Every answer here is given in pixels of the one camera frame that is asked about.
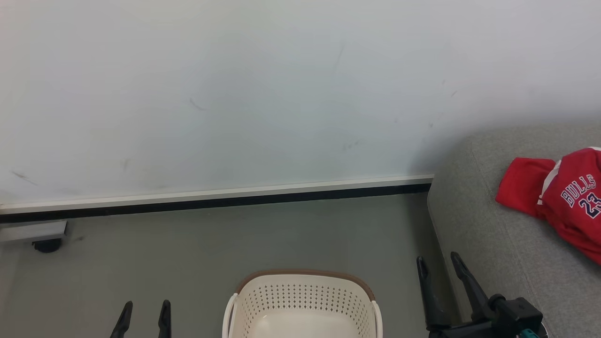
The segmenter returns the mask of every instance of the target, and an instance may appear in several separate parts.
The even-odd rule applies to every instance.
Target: red fabric
[[[601,152],[578,150],[554,167],[550,159],[516,158],[496,201],[546,220],[563,239],[601,264]]]

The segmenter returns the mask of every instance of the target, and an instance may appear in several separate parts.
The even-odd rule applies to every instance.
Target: laundry basket
[[[277,269],[242,281],[224,315],[222,338],[382,338],[370,288],[336,272]]]

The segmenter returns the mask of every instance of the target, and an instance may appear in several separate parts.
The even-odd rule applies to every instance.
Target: floor
[[[21,244],[0,257],[1,336],[107,338],[129,300],[126,338],[157,336],[169,299],[173,337],[219,337],[225,305],[246,275],[312,268],[366,281],[386,337],[427,337],[417,255],[442,303],[454,304],[426,194],[80,218],[69,227],[55,253]]]

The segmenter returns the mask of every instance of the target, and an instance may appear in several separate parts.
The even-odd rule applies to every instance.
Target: gray fabric upholstery
[[[449,259],[457,251],[491,296],[525,297],[553,338],[601,337],[601,266],[545,222],[495,202],[515,157],[560,159],[601,146],[601,124],[504,129],[468,138],[436,173],[428,204],[461,316],[471,309]]]

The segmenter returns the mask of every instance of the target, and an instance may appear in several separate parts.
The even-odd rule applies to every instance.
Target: white wall
[[[1,203],[429,174],[600,109],[597,0],[0,0]]]

